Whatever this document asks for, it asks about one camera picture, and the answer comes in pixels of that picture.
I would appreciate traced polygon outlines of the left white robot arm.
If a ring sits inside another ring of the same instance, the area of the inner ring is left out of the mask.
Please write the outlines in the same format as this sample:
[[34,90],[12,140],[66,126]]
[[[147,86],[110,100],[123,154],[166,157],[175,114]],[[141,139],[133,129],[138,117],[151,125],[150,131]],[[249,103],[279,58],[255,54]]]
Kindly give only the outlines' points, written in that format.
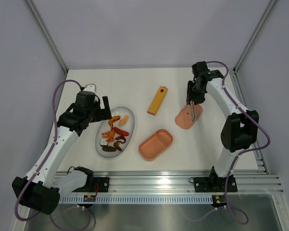
[[55,174],[69,149],[90,123],[111,118],[108,97],[99,99],[95,93],[80,91],[74,103],[55,123],[54,140],[42,153],[36,164],[23,177],[16,177],[12,188],[17,205],[23,205],[49,215],[59,200],[73,191],[88,192],[97,189],[93,171],[77,167],[55,181]]

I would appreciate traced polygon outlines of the metal food tongs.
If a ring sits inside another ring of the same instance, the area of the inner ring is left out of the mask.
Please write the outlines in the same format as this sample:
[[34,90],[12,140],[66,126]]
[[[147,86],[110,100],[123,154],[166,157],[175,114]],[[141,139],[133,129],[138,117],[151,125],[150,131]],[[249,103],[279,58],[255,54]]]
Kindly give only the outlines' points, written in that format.
[[190,111],[191,121],[194,122],[197,118],[197,110],[193,101],[190,101]]

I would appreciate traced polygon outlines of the red sausage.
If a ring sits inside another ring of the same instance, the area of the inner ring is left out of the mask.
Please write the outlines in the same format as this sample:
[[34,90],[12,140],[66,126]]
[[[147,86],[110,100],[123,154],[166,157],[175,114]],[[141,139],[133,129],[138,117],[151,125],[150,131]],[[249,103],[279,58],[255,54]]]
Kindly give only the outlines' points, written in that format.
[[124,130],[121,130],[121,129],[117,128],[117,127],[114,127],[114,128],[113,128],[113,131],[114,131],[116,134],[120,135],[120,136],[129,136],[129,132],[124,131]]

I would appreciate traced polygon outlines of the orange bread roll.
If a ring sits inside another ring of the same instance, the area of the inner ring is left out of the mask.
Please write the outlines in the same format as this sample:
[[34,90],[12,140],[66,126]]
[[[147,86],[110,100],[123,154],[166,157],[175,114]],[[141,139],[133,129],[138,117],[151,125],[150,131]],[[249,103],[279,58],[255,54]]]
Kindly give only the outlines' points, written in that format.
[[128,116],[128,115],[124,116],[124,117],[119,121],[118,126],[123,126],[123,125],[125,125],[128,120],[129,120],[129,116]]

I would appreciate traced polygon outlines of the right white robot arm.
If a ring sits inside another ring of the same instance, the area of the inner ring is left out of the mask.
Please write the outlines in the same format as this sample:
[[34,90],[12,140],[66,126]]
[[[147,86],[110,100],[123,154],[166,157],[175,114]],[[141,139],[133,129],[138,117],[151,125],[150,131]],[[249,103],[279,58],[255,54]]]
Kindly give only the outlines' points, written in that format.
[[204,103],[209,94],[218,104],[225,124],[220,137],[223,150],[216,165],[207,177],[193,178],[198,193],[237,192],[234,167],[240,152],[256,142],[259,122],[257,111],[249,110],[227,89],[225,75],[219,70],[210,70],[206,61],[192,65],[193,80],[187,83],[186,104],[190,108],[191,120],[197,118],[196,106]]

